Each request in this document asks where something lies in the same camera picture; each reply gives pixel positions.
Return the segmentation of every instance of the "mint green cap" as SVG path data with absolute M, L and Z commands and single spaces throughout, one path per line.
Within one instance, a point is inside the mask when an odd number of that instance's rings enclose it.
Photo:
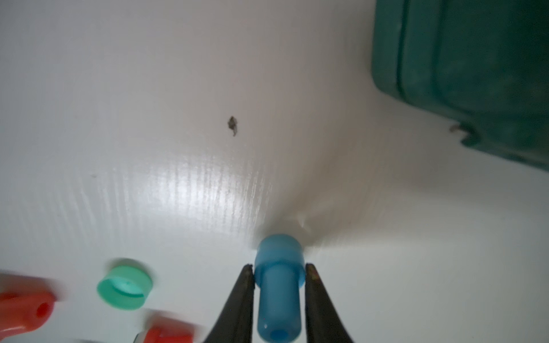
M 137 310 L 145 303 L 153 281 L 139 268 L 118 266 L 97 285 L 97 293 L 109 305 L 120 310 Z

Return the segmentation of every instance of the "dark speck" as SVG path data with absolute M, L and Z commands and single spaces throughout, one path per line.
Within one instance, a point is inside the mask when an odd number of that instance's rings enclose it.
M 237 135 L 237 119 L 235 117 L 231 117 L 227 124 L 229 125 L 229 128 L 233 130 L 233 137 L 236 136 Z

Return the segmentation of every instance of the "glossy white surface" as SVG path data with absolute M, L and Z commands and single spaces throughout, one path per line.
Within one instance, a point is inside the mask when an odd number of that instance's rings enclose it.
M 151 310 L 201 341 L 282 219 L 356 342 L 547 342 L 549 174 L 377 91 L 373 11 L 0 2 L 0 269 L 65 290 L 5 342 L 132 342 Z M 139 311 L 95 293 L 122 257 Z

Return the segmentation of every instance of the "plastic toy piece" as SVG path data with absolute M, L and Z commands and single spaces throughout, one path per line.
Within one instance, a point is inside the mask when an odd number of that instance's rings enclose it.
M 133 343 L 193 343 L 192 335 L 160 337 L 162 329 L 151 328 L 137 335 Z
M 41 327 L 52 314 L 54 304 L 55 297 L 49 292 L 0 294 L 0 340 Z
M 285 234 L 259 245 L 255 282 L 261 288 L 257 331 L 267 342 L 291 342 L 301 332 L 299 288 L 305 282 L 301 245 Z
M 114 267 L 97 285 L 97 293 L 109 305 L 120 310 L 136 310 L 143 306 L 153 281 L 141 269 Z

